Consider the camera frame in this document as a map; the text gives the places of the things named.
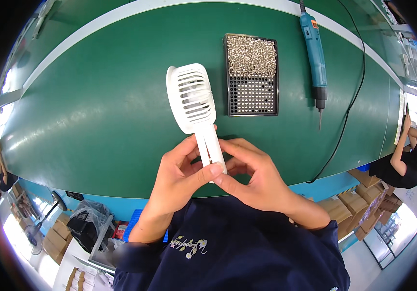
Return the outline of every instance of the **white handheld fan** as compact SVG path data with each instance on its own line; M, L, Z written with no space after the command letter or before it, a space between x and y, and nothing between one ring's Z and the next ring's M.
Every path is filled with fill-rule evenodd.
M204 167L220 162L226 174L228 171L213 126L216 119L215 103L204 66L190 64L169 67L166 72L166 91L171 111L181 130L185 134L195 133Z

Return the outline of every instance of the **fingernail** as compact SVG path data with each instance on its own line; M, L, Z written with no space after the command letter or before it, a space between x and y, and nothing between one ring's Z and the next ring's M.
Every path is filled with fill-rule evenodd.
M213 164L213 166L210 168L210 172L213 175L219 175L223 172L223 164L220 162L216 162Z
M217 178L214 178L212 181L213 181L213 183L215 183L217 185L220 185L221 184L221 176L218 176Z

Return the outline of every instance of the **person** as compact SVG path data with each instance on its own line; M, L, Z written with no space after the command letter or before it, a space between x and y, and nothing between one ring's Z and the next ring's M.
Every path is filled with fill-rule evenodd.
M411 152L403 151L409 137ZM402 133L393 154L370 164L369 176L376 176L396 188L411 189L417 186L417 130L411 127L410 116L404 119Z
M384 3L391 11L392 15L394 16L394 19L396 19L398 24L407 24L406 20L393 3L391 3L390 1L385 1Z
M348 290L336 221L293 193L252 143L219 142L233 156L229 175L219 163L191 164L194 135L162 157L129 242L113 253L114 290ZM209 181L230 195L190 199Z
M8 173L5 165L3 164L3 159L0 154L0 197L1 191L7 192L13 187L13 184L18 180L18 177L12 173Z

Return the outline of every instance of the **green workbench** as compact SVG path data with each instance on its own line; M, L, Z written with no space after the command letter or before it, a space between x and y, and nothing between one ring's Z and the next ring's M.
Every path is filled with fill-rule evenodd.
M341 6L331 8L336 16L329 17L352 24ZM229 32L277 41L278 116L227 116L222 38ZM1 139L8 170L57 189L148 198L161 156L186 136L167 100L166 70L198 62L210 78L219 137L244 137L268 153L287 184L310 181L333 152L362 76L361 50L325 28L321 36L328 101L318 131L297 16L251 5L196 3L112 23L60 55L15 103ZM367 33L364 40L370 37L376 38ZM399 86L374 60L367 57L366 64L341 146L322 177L395 147ZM194 194L216 195L225 193L212 184Z

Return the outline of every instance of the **standing fan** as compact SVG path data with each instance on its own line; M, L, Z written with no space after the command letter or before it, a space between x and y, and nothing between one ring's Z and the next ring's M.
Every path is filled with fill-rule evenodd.
M61 210L66 211L68 208L66 207L66 204L63 202L63 199L61 199L60 195L58 195L57 192L52 191L52 197L54 199L54 206L48 211L47 215L42 219L41 222L39 222L37 225L28 225L24 229L24 234L27 237L27 240L32 245L31 254L38 255L42 251L42 236L39 234L40 227L44 223L44 221L47 219L47 217L50 215L50 213L55 209L55 207L59 206Z

